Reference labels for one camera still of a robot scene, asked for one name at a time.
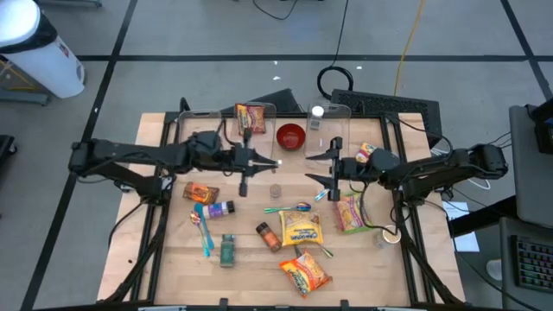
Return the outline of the blue beef ramen packet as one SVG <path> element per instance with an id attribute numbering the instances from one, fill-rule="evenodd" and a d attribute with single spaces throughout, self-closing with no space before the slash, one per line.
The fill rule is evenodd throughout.
<path id="1" fill-rule="evenodd" d="M 369 143 L 362 143 L 359 147 L 359 151 L 355 156 L 357 162 L 367 163 L 371 158 L 372 153 L 377 149 L 374 145 Z"/>

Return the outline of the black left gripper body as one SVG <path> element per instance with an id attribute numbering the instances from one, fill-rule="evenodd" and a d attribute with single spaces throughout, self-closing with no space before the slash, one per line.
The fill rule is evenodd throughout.
<path id="1" fill-rule="evenodd" d="M 247 129 L 245 131 L 242 143 L 232 142 L 227 137 L 225 128 L 218 128 L 217 133 L 223 136 L 231 145 L 230 149 L 221 151 L 223 171 L 241 174 L 238 194 L 241 197 L 246 197 L 248 192 L 247 179 L 251 176 L 251 166 L 249 165 L 251 155 L 251 150 L 249 149 L 251 130 Z"/>

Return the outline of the black desk device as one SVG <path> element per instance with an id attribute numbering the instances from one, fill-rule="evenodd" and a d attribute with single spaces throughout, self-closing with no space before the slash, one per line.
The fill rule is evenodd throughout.
<path id="1" fill-rule="evenodd" d="M 534 122 L 538 150 L 553 155 L 553 98 L 540 106 L 526 105 L 528 117 Z"/>

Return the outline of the brown orange noodle packet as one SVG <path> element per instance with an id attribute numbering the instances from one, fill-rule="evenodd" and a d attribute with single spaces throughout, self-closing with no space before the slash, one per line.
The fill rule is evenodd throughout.
<path id="1" fill-rule="evenodd" d="M 203 205 L 213 204 L 219 196 L 218 187 L 209 187 L 189 181 L 184 187 L 183 197 Z"/>

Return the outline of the blue plastic spoon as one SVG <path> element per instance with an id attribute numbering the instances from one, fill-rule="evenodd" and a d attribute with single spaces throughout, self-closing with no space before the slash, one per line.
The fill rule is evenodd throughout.
<path id="1" fill-rule="evenodd" d="M 207 227 L 206 217 L 205 217 L 204 212 L 203 212 L 203 205 L 201 203 L 196 203 L 194 205 L 194 210 L 200 216 L 200 221 L 201 221 L 201 224 L 203 226 L 203 232 L 205 233 L 205 236 L 206 236 L 206 239 L 207 239 L 207 246 L 208 246 L 209 250 L 212 251 L 214 249 L 214 242 L 213 242 L 213 239 L 211 237 L 210 231 L 208 230 L 208 227 Z"/>

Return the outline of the white paper sheet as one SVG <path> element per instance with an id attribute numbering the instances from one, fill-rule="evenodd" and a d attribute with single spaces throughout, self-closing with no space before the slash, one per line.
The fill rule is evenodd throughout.
<path id="1" fill-rule="evenodd" d="M 448 220 L 454 220 L 470 213 L 466 202 L 451 202 L 444 200 L 443 207 L 446 210 Z M 478 240 L 474 232 L 455 238 L 453 245 L 458 252 L 477 253 L 480 251 Z"/>

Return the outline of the red roast beef ramen packet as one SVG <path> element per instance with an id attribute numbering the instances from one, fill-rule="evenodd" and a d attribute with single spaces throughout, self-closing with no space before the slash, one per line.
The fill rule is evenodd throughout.
<path id="1" fill-rule="evenodd" d="M 264 105 L 235 104 L 235 118 L 238 120 L 238 133 L 243 136 L 247 129 L 254 134 L 266 131 L 264 120 Z"/>

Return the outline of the bagel seasoning jar white cap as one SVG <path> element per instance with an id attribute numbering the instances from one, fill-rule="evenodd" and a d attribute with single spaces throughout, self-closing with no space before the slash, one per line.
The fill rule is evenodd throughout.
<path id="1" fill-rule="evenodd" d="M 320 105 L 315 105 L 311 108 L 311 116 L 309 118 L 309 128 L 311 130 L 319 130 L 321 128 L 324 108 Z"/>

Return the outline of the black floor object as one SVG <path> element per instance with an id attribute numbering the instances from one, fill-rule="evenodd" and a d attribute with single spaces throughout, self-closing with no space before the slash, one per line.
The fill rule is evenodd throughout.
<path id="1" fill-rule="evenodd" d="M 18 151 L 15 138 L 9 135 L 0 135 L 0 157 L 12 156 Z"/>

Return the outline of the grey desk top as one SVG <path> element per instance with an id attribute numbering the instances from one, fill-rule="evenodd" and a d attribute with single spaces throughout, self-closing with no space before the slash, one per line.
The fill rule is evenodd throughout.
<path id="1" fill-rule="evenodd" d="M 509 108 L 518 217 L 553 228 L 553 155 L 541 153 L 523 106 Z"/>

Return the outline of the copper spoon teal handle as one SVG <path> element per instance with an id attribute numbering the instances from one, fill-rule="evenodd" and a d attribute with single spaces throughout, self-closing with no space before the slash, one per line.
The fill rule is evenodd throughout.
<path id="1" fill-rule="evenodd" d="M 210 257 L 211 252 L 210 252 L 210 249 L 209 249 L 208 244 L 207 244 L 206 235 L 204 234 L 204 232 L 202 231 L 202 228 L 201 228 L 200 215 L 197 212 L 191 212 L 190 213 L 190 219 L 191 219 L 192 223 L 197 227 L 197 229 L 200 233 L 200 241 L 201 241 L 201 244 L 202 244 L 204 256 L 205 257 Z"/>

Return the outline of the orange spice jar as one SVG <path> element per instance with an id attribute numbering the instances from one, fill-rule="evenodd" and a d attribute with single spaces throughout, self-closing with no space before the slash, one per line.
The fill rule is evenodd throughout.
<path id="1" fill-rule="evenodd" d="M 256 231 L 272 252 L 277 252 L 282 248 L 282 242 L 265 222 L 258 225 Z"/>

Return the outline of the green ramen packet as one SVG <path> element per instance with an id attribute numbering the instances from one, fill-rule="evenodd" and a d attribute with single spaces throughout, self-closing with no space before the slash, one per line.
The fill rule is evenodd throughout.
<path id="1" fill-rule="evenodd" d="M 369 231 L 360 214 L 360 194 L 342 195 L 340 200 L 334 203 L 334 211 L 338 227 L 342 233 L 352 234 Z"/>

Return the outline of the purple label spice jar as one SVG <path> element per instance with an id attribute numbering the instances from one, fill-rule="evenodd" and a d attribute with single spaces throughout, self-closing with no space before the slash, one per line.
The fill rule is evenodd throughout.
<path id="1" fill-rule="evenodd" d="M 220 203 L 213 203 L 202 207 L 202 213 L 205 219 L 218 219 L 226 215 L 235 213 L 235 206 L 232 200 Z"/>

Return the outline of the backlit black keyboard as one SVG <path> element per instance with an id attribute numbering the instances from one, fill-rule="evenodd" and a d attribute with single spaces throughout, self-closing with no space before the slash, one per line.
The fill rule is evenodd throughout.
<path id="1" fill-rule="evenodd" d="M 516 285 L 553 294 L 553 245 L 518 235 L 510 242 Z"/>

